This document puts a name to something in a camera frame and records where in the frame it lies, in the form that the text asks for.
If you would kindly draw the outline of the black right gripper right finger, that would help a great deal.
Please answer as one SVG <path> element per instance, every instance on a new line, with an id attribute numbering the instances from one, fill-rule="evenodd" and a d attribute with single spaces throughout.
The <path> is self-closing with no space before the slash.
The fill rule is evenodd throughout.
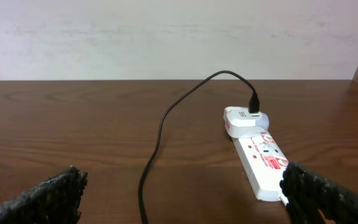
<path id="1" fill-rule="evenodd" d="M 292 223 L 358 223 L 356 192 L 296 162 L 289 162 L 280 187 Z"/>

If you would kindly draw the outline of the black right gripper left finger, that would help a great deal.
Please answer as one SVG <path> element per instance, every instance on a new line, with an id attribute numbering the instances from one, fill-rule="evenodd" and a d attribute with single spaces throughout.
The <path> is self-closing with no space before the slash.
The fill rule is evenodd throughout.
<path id="1" fill-rule="evenodd" d="M 77 224 L 87 172 L 74 166 L 0 204 L 0 224 Z"/>

